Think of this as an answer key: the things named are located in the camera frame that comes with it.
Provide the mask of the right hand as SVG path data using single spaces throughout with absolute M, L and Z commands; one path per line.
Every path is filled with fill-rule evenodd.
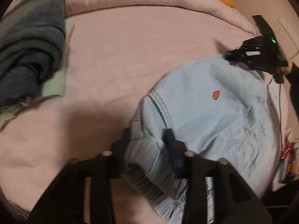
M 292 72 L 292 68 L 293 68 L 294 63 L 288 61 L 288 66 L 287 67 L 281 67 L 280 71 L 283 73 L 283 75 L 288 75 Z

